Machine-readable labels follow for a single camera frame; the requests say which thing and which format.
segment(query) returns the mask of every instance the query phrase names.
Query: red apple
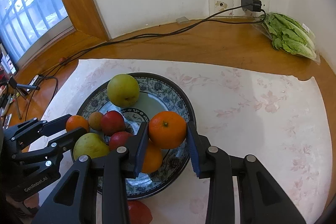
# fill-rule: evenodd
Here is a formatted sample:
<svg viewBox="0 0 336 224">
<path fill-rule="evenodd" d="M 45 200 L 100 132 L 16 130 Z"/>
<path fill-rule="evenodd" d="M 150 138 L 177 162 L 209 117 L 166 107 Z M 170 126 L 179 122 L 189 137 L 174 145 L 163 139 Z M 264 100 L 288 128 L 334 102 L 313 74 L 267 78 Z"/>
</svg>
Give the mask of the red apple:
<svg viewBox="0 0 336 224">
<path fill-rule="evenodd" d="M 119 146 L 125 146 L 125 143 L 132 134 L 127 131 L 117 132 L 111 136 L 109 147 L 110 150 L 117 149 Z"/>
<path fill-rule="evenodd" d="M 63 64 L 67 59 L 65 57 L 61 57 L 59 60 L 58 60 L 58 63 L 61 65 Z"/>
<path fill-rule="evenodd" d="M 129 200 L 128 213 L 131 224 L 149 224 L 153 220 L 151 210 L 138 200 Z"/>
<path fill-rule="evenodd" d="M 126 129 L 124 117 L 115 110 L 106 112 L 100 120 L 100 125 L 107 136 L 112 136 L 114 133 Z"/>
</svg>

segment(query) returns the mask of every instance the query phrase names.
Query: black charger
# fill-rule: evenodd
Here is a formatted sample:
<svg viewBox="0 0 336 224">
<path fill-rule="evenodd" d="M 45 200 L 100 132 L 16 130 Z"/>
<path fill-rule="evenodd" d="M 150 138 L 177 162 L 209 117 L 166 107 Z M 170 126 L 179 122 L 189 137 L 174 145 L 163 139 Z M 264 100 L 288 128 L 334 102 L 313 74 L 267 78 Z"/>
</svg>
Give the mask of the black charger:
<svg viewBox="0 0 336 224">
<path fill-rule="evenodd" d="M 261 12 L 261 0 L 241 0 L 241 6 L 252 12 Z"/>
</svg>

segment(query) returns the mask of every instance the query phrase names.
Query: white tablecloth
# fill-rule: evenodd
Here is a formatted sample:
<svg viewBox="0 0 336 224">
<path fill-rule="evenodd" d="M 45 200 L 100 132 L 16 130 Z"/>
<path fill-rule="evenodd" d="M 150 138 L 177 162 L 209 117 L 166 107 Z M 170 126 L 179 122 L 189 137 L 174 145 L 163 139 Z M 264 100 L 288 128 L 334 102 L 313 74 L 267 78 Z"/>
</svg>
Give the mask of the white tablecloth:
<svg viewBox="0 0 336 224">
<path fill-rule="evenodd" d="M 293 76 L 198 63 L 80 60 L 42 119 L 75 115 L 97 87 L 114 75 L 129 72 L 156 73 L 178 84 L 194 107 L 199 134 L 230 155 L 256 155 L 307 224 L 317 220 L 330 187 L 332 146 L 324 103 L 314 78 L 299 81 Z M 45 147 L 55 136 L 40 138 L 30 150 Z M 68 151 L 61 162 L 61 174 L 71 165 Z M 40 204 L 55 183 L 40 192 Z M 209 180 L 197 179 L 189 163 L 172 185 L 144 200 L 152 211 L 152 223 L 204 224 L 208 187 Z"/>
</svg>

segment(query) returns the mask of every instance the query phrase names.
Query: mandarin orange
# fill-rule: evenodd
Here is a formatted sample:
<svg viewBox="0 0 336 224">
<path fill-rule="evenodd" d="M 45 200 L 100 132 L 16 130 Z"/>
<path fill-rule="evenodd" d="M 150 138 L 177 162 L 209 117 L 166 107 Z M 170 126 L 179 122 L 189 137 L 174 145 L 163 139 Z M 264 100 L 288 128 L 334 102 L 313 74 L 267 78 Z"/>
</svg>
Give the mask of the mandarin orange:
<svg viewBox="0 0 336 224">
<path fill-rule="evenodd" d="M 161 164 L 161 150 L 149 140 L 141 172 L 146 174 L 153 173 L 160 168 Z"/>
<path fill-rule="evenodd" d="M 148 125 L 149 138 L 161 149 L 177 148 L 184 141 L 186 134 L 186 121 L 173 111 L 159 112 Z"/>
<path fill-rule="evenodd" d="M 78 128 L 78 127 L 85 128 L 86 132 L 89 133 L 89 130 L 90 130 L 89 122 L 82 116 L 79 116 L 79 115 L 71 116 L 67 120 L 67 123 L 65 125 L 65 129 L 67 132 L 74 130 L 75 128 Z"/>
</svg>

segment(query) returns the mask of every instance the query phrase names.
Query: black cable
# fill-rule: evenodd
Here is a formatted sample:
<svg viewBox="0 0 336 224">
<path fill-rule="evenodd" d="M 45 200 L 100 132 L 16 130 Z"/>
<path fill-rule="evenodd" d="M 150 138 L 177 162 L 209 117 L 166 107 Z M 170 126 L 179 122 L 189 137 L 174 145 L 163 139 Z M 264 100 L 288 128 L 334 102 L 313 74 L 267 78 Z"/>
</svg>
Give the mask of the black cable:
<svg viewBox="0 0 336 224">
<path fill-rule="evenodd" d="M 122 40 L 118 40 L 118 41 L 112 41 L 112 40 L 109 40 L 107 42 L 103 42 L 101 44 L 98 44 L 96 46 L 93 46 L 93 47 L 90 47 L 90 48 L 87 48 L 87 49 L 84 49 L 84 50 L 81 50 L 73 55 L 71 55 L 70 57 L 68 57 L 64 62 L 62 62 L 61 64 L 57 65 L 56 67 L 54 67 L 50 72 L 47 73 L 47 75 L 45 75 L 41 82 L 46 78 L 48 77 L 49 74 L 51 74 L 54 70 L 56 70 L 58 68 L 58 70 L 52 75 L 52 77 L 55 77 L 55 75 L 59 72 L 59 70 L 65 66 L 66 64 L 80 58 L 81 56 L 83 56 L 84 54 L 87 54 L 88 52 L 96 49 L 96 48 L 99 48 L 99 47 L 103 47 L 103 46 L 108 46 L 108 45 L 113 45 L 113 44 L 117 44 L 117 43 L 121 43 L 121 42 L 126 42 L 126 41 L 131 41 L 131 40 L 135 40 L 135 39 L 140 39 L 140 38 L 155 38 L 155 37 L 167 37 L 167 36 L 171 36 L 171 35 L 175 35 L 175 34 L 180 34 L 180 33 L 184 33 L 184 32 L 187 32 L 189 30 L 191 30 L 192 28 L 196 27 L 197 25 L 203 23 L 203 22 L 207 22 L 207 21 L 215 21 L 215 22 L 220 22 L 220 23 L 226 23 L 226 24 L 257 24 L 257 23 L 262 23 L 265 19 L 266 19 L 266 12 L 261 9 L 261 11 L 264 12 L 264 17 L 263 19 L 259 20 L 259 21 L 252 21 L 252 22 L 230 22 L 230 21 L 221 21 L 221 20 L 216 20 L 216 19 L 211 19 L 219 14 L 222 14 L 224 12 L 228 12 L 228 11 L 231 11 L 231 10 L 236 10 L 236 9 L 239 9 L 239 8 L 243 8 L 245 6 L 249 6 L 250 4 L 246 4 L 246 5 L 242 5 L 242 6 L 238 6 L 238 7 L 233 7 L 233 8 L 230 8 L 230 9 L 226 9 L 226 10 L 223 10 L 223 11 L 219 11 L 213 15 L 210 15 L 209 17 L 205 18 L 205 19 L 202 19 L 200 20 L 199 22 L 196 22 L 192 25 L 189 25 L 187 27 L 184 27 L 184 28 L 181 28 L 181 29 L 178 29 L 174 32 L 170 32 L 170 33 L 144 33 L 144 34 L 139 34 L 139 35 L 135 35 L 133 37 L 129 37 L 129 38 L 125 38 L 125 39 L 122 39 Z M 31 102 L 31 99 L 33 97 L 35 93 L 35 90 L 33 91 L 32 95 L 31 95 L 31 98 L 29 100 L 29 103 L 28 103 L 28 107 L 27 107 L 27 110 L 26 110 L 26 118 L 25 118 L 25 121 L 27 119 L 27 113 L 28 113 L 28 108 L 30 106 L 30 102 Z"/>
<path fill-rule="evenodd" d="M 54 92 L 53 92 L 52 97 L 51 97 L 51 99 L 50 99 L 50 102 L 49 102 L 49 104 L 48 104 L 48 105 L 50 105 L 51 101 L 52 101 L 53 98 L 55 97 L 56 92 L 57 92 L 57 90 L 58 90 L 58 79 L 57 79 L 56 77 L 54 77 L 54 76 L 48 76 L 48 77 L 47 77 L 47 76 L 44 76 L 44 77 L 41 79 L 41 82 L 40 82 L 37 86 L 39 86 L 39 85 L 42 83 L 42 81 L 44 81 L 44 80 L 48 80 L 48 79 L 55 79 L 55 80 L 56 80 L 55 89 L 54 89 Z M 28 106 L 27 106 L 27 109 L 26 109 L 25 121 L 27 121 L 28 109 L 29 109 L 29 106 L 30 106 L 30 103 L 31 103 L 31 101 L 32 101 L 32 98 L 33 98 L 33 96 L 34 96 L 35 91 L 36 91 L 36 90 L 33 90 L 33 93 L 31 94 L 31 97 L 30 97 L 30 99 L 29 99 Z"/>
<path fill-rule="evenodd" d="M 117 44 L 117 43 L 121 43 L 121 42 L 126 42 L 126 41 L 130 41 L 130 40 L 135 40 L 135 39 L 139 39 L 139 38 L 152 38 L 152 37 L 166 37 L 166 36 L 170 36 L 170 35 L 175 35 L 175 34 L 180 34 L 180 33 L 183 33 L 183 32 L 186 32 L 194 27 L 196 27 L 197 25 L 203 23 L 203 22 L 206 22 L 206 21 L 215 21 L 215 22 L 220 22 L 220 23 L 226 23 L 226 24 L 257 24 L 257 23 L 262 23 L 265 18 L 266 18 L 266 12 L 261 9 L 262 12 L 264 12 L 264 17 L 259 20 L 259 21 L 252 21 L 252 22 L 231 22 L 231 21 L 221 21 L 221 20 L 215 20 L 215 19 L 211 19 L 212 17 L 214 16 L 217 16 L 221 13 L 224 13 L 224 12 L 228 12 L 228 11 L 231 11 L 231 10 L 235 10 L 235 9 L 239 9 L 239 8 L 243 8 L 245 6 L 248 6 L 248 5 L 243 5 L 243 6 L 239 6 L 239 7 L 234 7 L 234 8 L 230 8 L 230 9 L 226 9 L 226 10 L 223 10 L 223 11 L 220 11 L 220 12 L 217 12 L 203 20 L 200 20 L 199 22 L 196 22 L 192 25 L 189 25 L 187 27 L 184 27 L 184 28 L 181 28 L 179 30 L 176 30 L 174 32 L 170 32 L 170 33 L 144 33 L 144 34 L 139 34 L 139 35 L 136 35 L 136 36 L 133 36 L 133 37 L 130 37 L 130 38 L 125 38 L 123 40 L 118 40 L 118 41 L 108 41 L 108 42 L 104 42 L 104 43 L 101 43 L 99 45 L 96 45 L 96 46 L 93 46 L 93 47 L 90 47 L 90 48 L 87 48 L 87 49 L 84 49 L 84 50 L 81 50 L 75 54 L 73 54 L 72 56 L 68 57 L 61 65 L 64 66 L 72 61 L 74 61 L 75 59 L 78 59 L 79 57 L 83 56 L 84 54 L 96 49 L 96 48 L 99 48 L 99 47 L 103 47 L 103 46 L 108 46 L 108 45 L 112 45 L 112 44 Z"/>
</svg>

